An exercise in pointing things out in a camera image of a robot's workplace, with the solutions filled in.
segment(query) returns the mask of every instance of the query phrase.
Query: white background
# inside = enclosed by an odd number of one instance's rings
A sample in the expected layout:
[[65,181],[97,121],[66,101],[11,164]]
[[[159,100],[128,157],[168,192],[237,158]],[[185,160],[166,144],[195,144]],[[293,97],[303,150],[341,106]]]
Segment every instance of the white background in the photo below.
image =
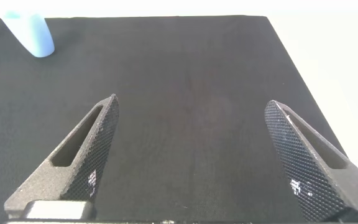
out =
[[0,1],[0,15],[6,9],[45,17],[267,16],[358,166],[358,1]]

